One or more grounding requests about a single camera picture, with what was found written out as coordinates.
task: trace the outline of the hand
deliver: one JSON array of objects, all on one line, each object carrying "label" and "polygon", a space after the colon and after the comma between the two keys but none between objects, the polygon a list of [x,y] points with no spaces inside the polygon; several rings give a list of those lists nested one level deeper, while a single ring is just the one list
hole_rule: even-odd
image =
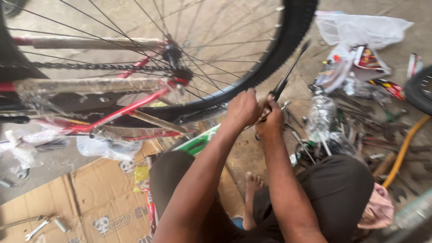
[{"label": "hand", "polygon": [[255,130],[260,138],[282,134],[285,123],[283,112],[280,110],[279,104],[273,99],[273,96],[269,95],[267,101],[268,106],[271,108],[271,112],[268,114],[267,119],[264,122],[255,125]]},{"label": "hand", "polygon": [[263,114],[265,104],[265,101],[257,102],[255,93],[255,89],[250,88],[232,99],[228,104],[226,120],[241,129],[254,124]]}]

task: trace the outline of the cardboard box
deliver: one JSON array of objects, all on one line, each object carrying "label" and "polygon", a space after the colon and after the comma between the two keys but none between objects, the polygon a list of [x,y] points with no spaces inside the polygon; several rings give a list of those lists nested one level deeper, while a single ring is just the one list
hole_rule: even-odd
[{"label": "cardboard box", "polygon": [[0,206],[1,225],[39,215],[47,215],[52,220],[59,216],[70,231],[63,233],[52,221],[42,227],[30,241],[25,241],[25,236],[43,222],[32,221],[2,230],[0,242],[31,242],[38,237],[40,242],[87,242],[68,175],[58,177]]},{"label": "cardboard box", "polygon": [[[146,141],[132,164],[97,159],[0,206],[1,225],[38,215],[60,216],[70,231],[51,222],[32,240],[41,243],[137,243],[149,235],[146,196],[133,192],[136,166],[146,155],[162,151],[157,140]],[[243,215],[244,203],[229,172],[219,185],[221,202],[231,216]],[[24,243],[25,235],[42,221],[3,230],[0,243]]]}]

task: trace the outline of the bare foot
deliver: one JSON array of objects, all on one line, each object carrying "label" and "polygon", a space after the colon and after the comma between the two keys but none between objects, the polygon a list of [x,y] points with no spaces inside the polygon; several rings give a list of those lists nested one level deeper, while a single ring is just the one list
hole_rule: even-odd
[{"label": "bare foot", "polygon": [[255,191],[264,186],[264,182],[261,177],[252,174],[252,172],[246,173],[246,202],[245,202],[245,215],[243,219],[243,228],[245,230],[251,230],[257,226],[252,214],[254,208],[254,194]]}]

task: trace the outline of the panda logo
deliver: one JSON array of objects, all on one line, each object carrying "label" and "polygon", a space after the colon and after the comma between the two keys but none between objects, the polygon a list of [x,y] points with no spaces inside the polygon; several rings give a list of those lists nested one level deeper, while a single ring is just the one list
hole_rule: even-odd
[{"label": "panda logo", "polygon": [[126,172],[126,174],[130,174],[133,172],[133,161],[121,161],[120,163],[118,163],[118,166],[124,171]]},{"label": "panda logo", "polygon": [[100,234],[108,232],[108,219],[109,216],[105,215],[105,217],[93,222],[93,226],[99,231]]}]

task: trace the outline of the pink cloth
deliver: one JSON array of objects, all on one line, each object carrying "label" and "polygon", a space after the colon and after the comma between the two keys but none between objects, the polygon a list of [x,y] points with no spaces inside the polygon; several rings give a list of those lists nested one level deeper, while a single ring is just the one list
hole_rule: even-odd
[{"label": "pink cloth", "polygon": [[387,190],[375,183],[374,191],[357,225],[360,229],[385,228],[393,222],[394,207]]}]

